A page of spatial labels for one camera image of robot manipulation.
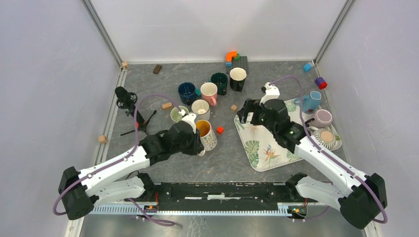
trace light pink mug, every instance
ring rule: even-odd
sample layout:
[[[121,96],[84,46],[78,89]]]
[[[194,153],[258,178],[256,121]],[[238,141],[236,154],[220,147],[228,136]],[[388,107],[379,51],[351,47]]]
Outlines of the light pink mug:
[[[212,82],[206,82],[201,86],[201,97],[210,105],[217,105],[217,85]]]

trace orange connector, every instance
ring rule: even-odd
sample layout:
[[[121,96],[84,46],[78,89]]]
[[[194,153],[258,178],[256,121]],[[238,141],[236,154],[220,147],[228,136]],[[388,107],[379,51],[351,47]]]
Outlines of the orange connector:
[[[229,53],[227,53],[227,55],[225,56],[225,61],[226,62],[231,62],[231,60],[233,60],[234,57],[237,56],[237,51],[231,51]]]

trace yellow-lined mug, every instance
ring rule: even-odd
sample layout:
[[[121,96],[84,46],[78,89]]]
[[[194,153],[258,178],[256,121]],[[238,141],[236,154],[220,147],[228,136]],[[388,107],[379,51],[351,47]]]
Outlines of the yellow-lined mug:
[[[206,120],[199,120],[196,122],[197,129],[199,129],[199,136],[205,151],[211,151],[218,143],[215,132],[212,129],[210,122]]]

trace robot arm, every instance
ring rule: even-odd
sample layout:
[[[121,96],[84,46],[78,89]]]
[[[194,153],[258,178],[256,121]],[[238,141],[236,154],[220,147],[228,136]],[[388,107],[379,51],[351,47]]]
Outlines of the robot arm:
[[[76,171],[70,167],[63,172],[58,192],[61,194],[68,186],[82,177],[88,178],[70,189],[62,198],[69,220],[79,219],[104,203],[136,198],[146,191],[144,183],[147,178],[133,177],[129,180],[114,182],[135,170],[167,160],[171,155],[182,152],[187,155],[203,155],[205,150],[200,141],[199,130],[196,129],[195,114],[188,114],[182,121],[175,123],[169,130],[149,135],[138,144],[135,152],[126,156],[132,149],[102,164]],[[97,169],[109,166],[116,160],[124,159],[101,172],[91,175]]]
[[[308,161],[333,183],[319,182],[299,173],[287,181],[287,185],[296,190],[295,195],[323,202],[339,210],[353,226],[363,229],[380,213],[380,209],[372,195],[355,177],[359,177],[373,190],[385,208],[387,198],[384,180],[377,174],[366,175],[331,153],[314,136],[307,137],[303,126],[291,121],[284,101],[278,99],[279,91],[274,85],[267,83],[262,87],[262,92],[266,95],[261,100],[247,99],[243,108],[237,112],[241,123],[245,123],[248,114],[253,112],[251,124],[264,126],[281,147]],[[320,149],[311,140],[316,141]],[[354,174],[349,174],[341,166]]]

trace mug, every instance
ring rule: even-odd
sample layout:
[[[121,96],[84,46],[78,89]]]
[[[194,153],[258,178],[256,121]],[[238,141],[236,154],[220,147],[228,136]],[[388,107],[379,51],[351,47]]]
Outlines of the mug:
[[[316,128],[311,126],[308,128],[313,130],[311,135],[313,135],[326,149],[330,150],[335,146],[336,138],[330,130],[327,128]]]
[[[306,114],[312,114],[322,101],[322,94],[318,91],[311,91],[309,95],[302,98],[302,111]],[[300,98],[294,100],[295,105],[300,105]]]
[[[218,88],[218,95],[226,95],[227,94],[227,82],[228,78],[227,75],[224,73],[216,73],[211,76],[210,82],[214,83]]]
[[[196,100],[196,88],[190,82],[180,84],[177,88],[177,93],[179,93],[180,100],[185,105],[192,105]]]
[[[243,68],[233,68],[230,71],[230,87],[234,91],[241,92],[243,86],[245,85],[245,80],[247,77],[246,70]]]
[[[312,122],[310,122],[310,126],[314,127],[328,127],[330,124],[332,124],[332,114],[327,110],[317,110],[314,112],[312,119],[314,119]]]
[[[212,106],[217,105],[217,92],[217,85],[212,82],[205,82],[201,86],[201,97]]]
[[[192,112],[198,115],[198,120],[208,121],[211,117],[210,104],[206,100],[196,100],[192,104]]]
[[[185,106],[179,106],[179,108],[181,110],[184,110],[186,112],[186,114],[189,113],[188,108],[186,108]],[[177,109],[177,107],[174,107],[171,112],[170,112],[170,118],[171,120],[173,120],[173,122],[179,122],[180,120],[182,120],[182,115],[179,114],[179,109]]]
[[[199,120],[196,122],[196,126],[199,130],[199,136],[201,137],[201,143],[204,146],[205,151],[207,152],[214,149],[218,142],[210,122]]]

